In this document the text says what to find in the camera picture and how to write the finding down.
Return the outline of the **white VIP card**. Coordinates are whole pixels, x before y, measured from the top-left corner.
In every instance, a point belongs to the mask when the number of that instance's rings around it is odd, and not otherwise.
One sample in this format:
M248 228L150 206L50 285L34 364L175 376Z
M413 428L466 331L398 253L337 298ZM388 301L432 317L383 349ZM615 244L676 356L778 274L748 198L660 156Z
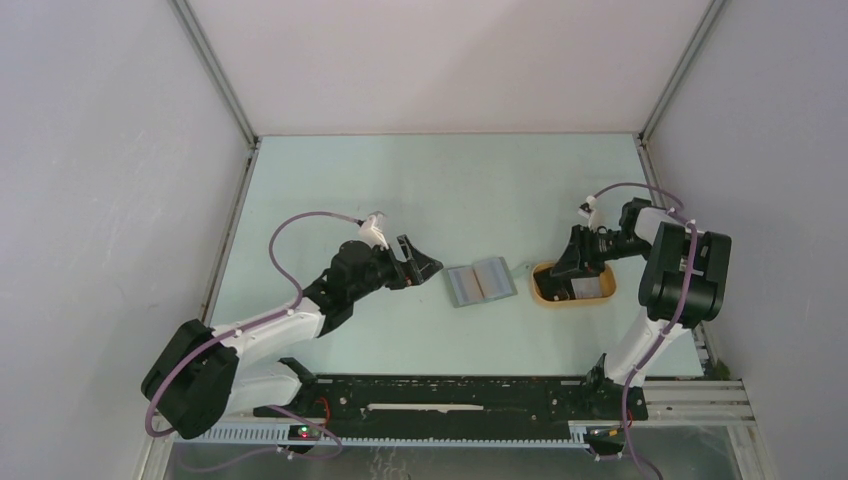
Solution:
M600 278L572 278L571 285L574 299L594 299L604 296Z

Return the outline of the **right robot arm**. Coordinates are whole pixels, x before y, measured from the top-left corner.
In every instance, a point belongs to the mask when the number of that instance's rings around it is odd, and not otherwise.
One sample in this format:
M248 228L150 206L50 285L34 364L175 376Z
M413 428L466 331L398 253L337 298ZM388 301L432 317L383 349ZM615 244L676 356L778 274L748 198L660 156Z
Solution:
M602 355L581 392L585 411L606 418L622 396L644 383L648 368L674 340L720 312L731 257L730 236L700 231L647 199L624 204L615 229L575 225L565 251L535 273L547 301L579 299L599 285L612 260L645 261L638 288L639 311L614 349Z

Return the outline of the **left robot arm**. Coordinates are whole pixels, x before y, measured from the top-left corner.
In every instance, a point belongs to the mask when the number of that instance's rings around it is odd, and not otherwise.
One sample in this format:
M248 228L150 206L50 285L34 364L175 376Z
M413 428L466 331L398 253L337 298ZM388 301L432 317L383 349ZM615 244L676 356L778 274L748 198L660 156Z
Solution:
M283 358L284 349L338 329L367 295L422 285L443 269L407 236L397 240L403 260L360 240L343 243L291 306L216 328L183 323L141 383L150 411L185 439L260 407L281 406L297 417L311 412L316 390L297 362Z

